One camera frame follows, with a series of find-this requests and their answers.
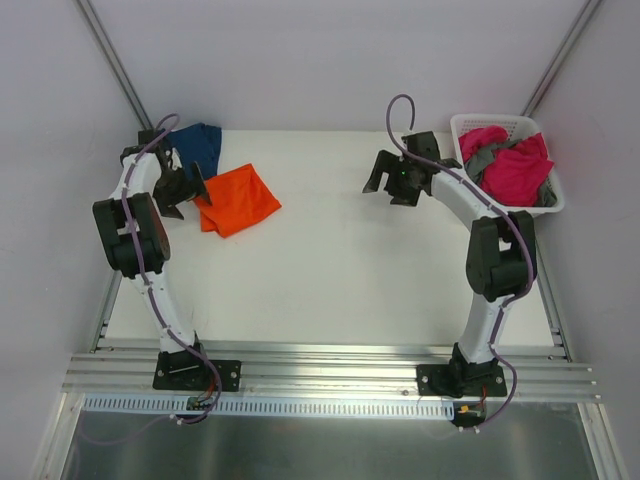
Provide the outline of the orange t shirt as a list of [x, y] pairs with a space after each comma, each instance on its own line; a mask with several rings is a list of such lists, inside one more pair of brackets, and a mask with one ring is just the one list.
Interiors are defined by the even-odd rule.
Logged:
[[255, 226], [282, 205], [252, 164], [246, 164], [205, 181], [210, 203], [196, 198], [202, 232], [228, 238]]

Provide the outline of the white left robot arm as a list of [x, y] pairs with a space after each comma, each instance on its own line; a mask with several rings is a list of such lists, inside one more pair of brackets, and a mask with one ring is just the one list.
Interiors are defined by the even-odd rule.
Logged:
[[110, 267], [142, 297], [159, 335], [160, 351], [152, 387], [155, 390], [216, 390], [215, 374], [195, 328], [171, 291], [169, 237], [162, 220], [182, 220], [178, 205], [192, 200], [212, 204], [200, 167], [172, 165], [164, 145], [168, 131], [156, 127], [138, 133], [138, 144], [123, 150], [118, 185], [92, 206]]

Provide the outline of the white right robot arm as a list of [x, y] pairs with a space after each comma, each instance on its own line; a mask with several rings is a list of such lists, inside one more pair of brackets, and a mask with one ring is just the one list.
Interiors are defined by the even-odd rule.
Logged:
[[470, 234], [465, 260], [473, 292], [469, 317], [447, 363], [418, 366], [419, 390], [452, 398], [503, 397], [506, 386], [496, 344], [512, 304], [528, 294], [537, 275], [533, 217], [490, 201], [456, 160], [441, 158], [433, 133], [406, 135], [398, 146], [397, 154], [378, 152], [364, 192], [384, 190], [392, 204], [411, 207], [427, 194]]

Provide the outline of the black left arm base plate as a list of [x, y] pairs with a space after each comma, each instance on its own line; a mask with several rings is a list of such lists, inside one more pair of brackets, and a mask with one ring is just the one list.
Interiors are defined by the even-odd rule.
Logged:
[[[238, 360], [213, 360], [221, 380], [222, 392], [238, 392], [242, 363]], [[158, 391], [206, 391], [216, 386], [213, 371], [201, 360], [191, 359], [184, 365], [158, 361], [152, 388]]]

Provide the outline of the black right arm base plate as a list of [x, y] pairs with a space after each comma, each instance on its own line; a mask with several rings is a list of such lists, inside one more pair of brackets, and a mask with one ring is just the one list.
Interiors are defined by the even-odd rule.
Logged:
[[481, 364], [419, 364], [416, 383], [421, 396], [504, 398], [507, 387], [496, 360]]

